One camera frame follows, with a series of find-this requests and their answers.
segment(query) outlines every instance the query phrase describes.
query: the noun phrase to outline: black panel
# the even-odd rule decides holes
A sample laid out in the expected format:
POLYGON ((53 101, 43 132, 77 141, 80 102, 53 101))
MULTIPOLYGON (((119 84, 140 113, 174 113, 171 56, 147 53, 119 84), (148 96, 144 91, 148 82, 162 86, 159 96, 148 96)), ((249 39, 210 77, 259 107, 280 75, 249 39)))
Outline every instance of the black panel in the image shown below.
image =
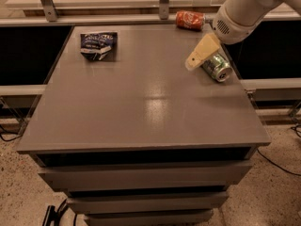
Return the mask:
POLYGON ((0 85, 44 84, 71 26, 1 27, 0 85))
POLYGON ((256 102, 256 106, 258 108, 279 108, 279 107, 283 107, 283 108, 290 108, 291 106, 293 106, 297 101, 263 101, 263 102, 256 102))
POLYGON ((301 21, 262 22, 226 48, 243 79, 301 77, 301 21))
POLYGON ((250 147, 38 154, 46 167, 243 160, 250 147))
POLYGON ((112 197, 112 196, 135 196, 153 194, 173 194, 173 193, 199 193, 199 192, 219 192, 224 186, 191 186, 191 187, 168 187, 151 189, 129 189, 129 190, 105 190, 105 191, 78 191, 70 192, 74 198, 85 197, 112 197))

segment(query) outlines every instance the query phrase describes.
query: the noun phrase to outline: soda can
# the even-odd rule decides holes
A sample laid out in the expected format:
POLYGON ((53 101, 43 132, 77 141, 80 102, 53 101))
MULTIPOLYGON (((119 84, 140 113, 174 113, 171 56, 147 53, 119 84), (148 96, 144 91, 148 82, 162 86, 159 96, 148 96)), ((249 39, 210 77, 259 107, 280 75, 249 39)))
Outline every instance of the soda can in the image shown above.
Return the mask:
POLYGON ((202 67, 208 75, 218 82, 226 81, 233 71, 227 60, 219 54, 206 60, 202 67))
POLYGON ((176 25, 191 30, 201 31, 205 24, 205 14, 194 11, 178 11, 176 15, 176 25))

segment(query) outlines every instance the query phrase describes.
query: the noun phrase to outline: black cable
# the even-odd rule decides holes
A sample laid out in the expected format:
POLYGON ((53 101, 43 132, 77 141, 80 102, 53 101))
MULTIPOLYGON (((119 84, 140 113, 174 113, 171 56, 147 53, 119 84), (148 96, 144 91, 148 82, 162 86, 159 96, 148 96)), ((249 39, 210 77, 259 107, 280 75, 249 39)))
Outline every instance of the black cable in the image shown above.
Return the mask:
POLYGON ((298 130, 298 128, 301 128, 301 124, 297 124, 296 126, 291 127, 291 129, 292 129, 293 131, 295 131, 296 134, 297 134, 299 137, 301 137, 301 131, 298 130))
POLYGON ((73 226, 76 226, 77 214, 74 215, 73 226))
POLYGON ((5 138, 3 138, 3 133, 8 133, 8 134, 12 134, 12 135, 18 135, 18 133, 16 133, 16 132, 10 132, 10 131, 6 130, 5 128, 3 128, 3 126, 2 126, 1 124, 0 124, 0 128, 1 128, 1 130, 3 131, 3 132, 0 133, 0 138, 1 138, 3 141, 5 141, 5 142, 10 142, 10 141, 12 141, 12 140, 15 140, 15 139, 21 137, 21 136, 18 136, 18 137, 14 137, 14 138, 12 138, 12 139, 5 139, 5 138))
POLYGON ((49 205, 47 207, 42 226, 50 226, 51 222, 55 219, 55 217, 56 217, 55 207, 53 205, 49 205))
POLYGON ((20 138, 20 137, 22 137, 22 136, 14 137, 14 138, 12 138, 12 139, 5 139, 5 138, 3 138, 3 135, 0 134, 0 138, 1 138, 3 141, 5 141, 5 142, 10 142, 10 141, 15 140, 15 139, 20 138))
POLYGON ((64 200, 57 208, 56 217, 55 217, 55 226, 59 226, 60 220, 62 219, 63 215, 69 208, 69 206, 66 204, 66 201, 67 201, 67 199, 64 200))
POLYGON ((0 124, 0 128, 1 128, 5 133, 9 133, 9 134, 13 134, 13 135, 18 135, 17 132, 10 132, 10 131, 4 129, 3 126, 2 126, 1 124, 0 124))
POLYGON ((57 212, 59 212, 59 211, 61 210, 62 206, 66 203, 66 201, 67 201, 67 199, 64 200, 64 201, 58 206, 57 212))
POLYGON ((299 177, 301 176, 301 174, 294 173, 294 172, 291 172, 291 171, 289 171, 289 170, 287 170, 287 169, 282 168, 280 165, 276 164, 276 163, 273 162, 271 159, 267 158, 264 154, 262 154, 262 153, 260 152, 259 149, 257 149, 257 152, 258 152, 264 159, 266 159, 268 162, 270 162, 270 163, 273 164, 274 166, 278 167, 279 169, 284 170, 285 172, 290 173, 291 175, 294 175, 294 176, 299 176, 299 177))

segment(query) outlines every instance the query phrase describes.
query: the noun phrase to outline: speckled floor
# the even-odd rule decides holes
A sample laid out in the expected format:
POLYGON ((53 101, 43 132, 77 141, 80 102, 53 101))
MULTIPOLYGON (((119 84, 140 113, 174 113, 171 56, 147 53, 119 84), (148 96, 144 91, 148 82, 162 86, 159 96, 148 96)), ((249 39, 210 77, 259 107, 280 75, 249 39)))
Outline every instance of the speckled floor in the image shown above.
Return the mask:
MULTIPOLYGON (((272 144, 261 152, 285 167, 301 173, 301 138, 290 125, 267 125, 272 144)), ((0 142, 0 225, 40 226, 47 205, 57 208, 64 194, 54 193, 37 175, 38 167, 27 155, 14 152, 16 142, 0 142)), ((253 168, 210 221, 198 226, 299 226, 301 217, 301 177, 272 166, 258 153, 253 168)), ((67 211, 60 225, 72 225, 73 212, 67 211)), ((86 225, 79 216, 77 225, 86 225)))

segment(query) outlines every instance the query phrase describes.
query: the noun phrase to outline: green soda can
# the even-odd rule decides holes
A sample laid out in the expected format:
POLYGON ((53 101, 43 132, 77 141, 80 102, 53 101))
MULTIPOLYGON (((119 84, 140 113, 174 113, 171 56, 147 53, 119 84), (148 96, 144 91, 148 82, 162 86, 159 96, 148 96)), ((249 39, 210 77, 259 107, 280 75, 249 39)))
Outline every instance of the green soda can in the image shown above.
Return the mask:
POLYGON ((206 60, 202 65, 205 72, 218 82, 226 81, 233 69, 221 55, 217 54, 206 60))

